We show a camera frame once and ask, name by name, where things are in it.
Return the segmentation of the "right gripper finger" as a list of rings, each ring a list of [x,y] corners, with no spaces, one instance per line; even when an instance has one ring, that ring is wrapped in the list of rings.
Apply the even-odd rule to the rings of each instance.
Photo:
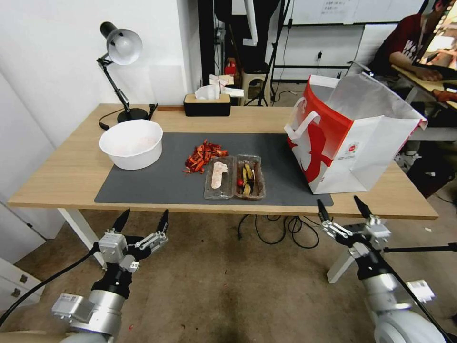
[[[371,212],[370,208],[358,196],[354,196],[354,201],[363,218],[365,218],[369,222],[375,220],[375,216]]]
[[[342,239],[348,239],[353,236],[353,232],[334,222],[329,216],[326,207],[324,206],[321,199],[317,199],[318,205],[318,216],[321,221],[322,230],[330,237],[336,239],[340,237]]]

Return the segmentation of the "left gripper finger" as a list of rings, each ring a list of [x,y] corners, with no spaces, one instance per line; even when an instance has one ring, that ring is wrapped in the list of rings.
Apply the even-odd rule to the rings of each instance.
[[[121,233],[123,228],[126,225],[130,214],[130,208],[127,208],[114,222],[110,232],[111,233]]]
[[[147,248],[150,248],[151,251],[157,251],[160,249],[168,241],[166,234],[168,229],[168,216],[169,210],[166,209],[158,223],[156,231],[135,243],[134,247],[140,249],[141,251]]]

